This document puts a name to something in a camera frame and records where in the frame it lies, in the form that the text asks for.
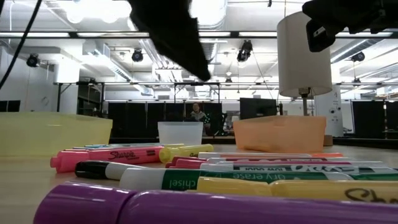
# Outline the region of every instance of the table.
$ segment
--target table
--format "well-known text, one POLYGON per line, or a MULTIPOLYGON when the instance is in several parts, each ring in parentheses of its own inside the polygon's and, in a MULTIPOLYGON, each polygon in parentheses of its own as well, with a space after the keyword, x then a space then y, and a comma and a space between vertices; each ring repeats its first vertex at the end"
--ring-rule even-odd
MULTIPOLYGON (((236 152, 234 145, 215 145, 217 152, 236 152)), ((398 167, 398 152, 387 149, 333 146, 325 152, 342 152, 346 157, 363 161, 384 161, 398 167)), ((75 177, 74 173, 56 174, 48 157, 0 157, 0 223, 32 224, 37 206, 56 185, 77 181, 117 187, 118 181, 90 180, 75 177)), ((163 164, 145 164, 164 167, 163 164)))

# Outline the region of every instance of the yellow plastic bin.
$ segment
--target yellow plastic bin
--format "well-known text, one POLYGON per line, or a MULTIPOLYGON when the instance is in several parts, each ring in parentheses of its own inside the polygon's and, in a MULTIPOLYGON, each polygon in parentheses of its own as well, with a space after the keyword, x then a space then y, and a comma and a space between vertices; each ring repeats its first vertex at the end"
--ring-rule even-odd
POLYGON ((0 156, 53 156, 73 146, 108 144, 112 120, 51 112, 0 113, 0 156))
POLYGON ((322 116, 267 116, 233 123, 238 149, 264 152, 323 151, 326 118, 322 116))

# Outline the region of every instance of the white lampshade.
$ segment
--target white lampshade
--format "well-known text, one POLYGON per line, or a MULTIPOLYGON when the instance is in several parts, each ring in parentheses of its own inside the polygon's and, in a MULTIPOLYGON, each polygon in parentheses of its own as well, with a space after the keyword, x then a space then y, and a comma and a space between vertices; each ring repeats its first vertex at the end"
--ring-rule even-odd
POLYGON ((319 53, 310 51, 306 31, 309 20, 303 12, 296 12, 277 26, 279 93, 282 96, 300 96, 300 88, 311 88, 312 96, 332 91, 330 49, 319 53))

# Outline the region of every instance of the yellow highlighter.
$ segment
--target yellow highlighter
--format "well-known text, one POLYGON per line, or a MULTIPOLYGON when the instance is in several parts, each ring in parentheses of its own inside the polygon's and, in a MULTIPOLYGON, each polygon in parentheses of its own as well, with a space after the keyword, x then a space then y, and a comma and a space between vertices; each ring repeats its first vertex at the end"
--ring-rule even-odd
POLYGON ((214 148, 211 144, 199 146, 183 146, 183 147, 164 147, 159 152, 161 162, 171 162, 174 156, 198 157, 199 152, 213 152, 214 148))
POLYGON ((196 192, 212 194, 272 196, 269 185, 267 183, 216 177, 199 177, 196 192))
POLYGON ((278 180, 269 187, 276 197, 398 203, 397 181, 278 180))

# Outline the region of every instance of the person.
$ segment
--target person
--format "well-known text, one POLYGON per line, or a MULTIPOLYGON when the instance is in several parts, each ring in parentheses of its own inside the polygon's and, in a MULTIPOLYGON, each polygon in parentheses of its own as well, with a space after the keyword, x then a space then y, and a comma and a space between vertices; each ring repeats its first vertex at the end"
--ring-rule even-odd
POLYGON ((191 117, 194 118, 196 121, 203 121, 204 118, 206 118, 206 114, 202 111, 200 111, 200 106, 199 103, 194 103, 192 105, 192 112, 191 112, 191 117))

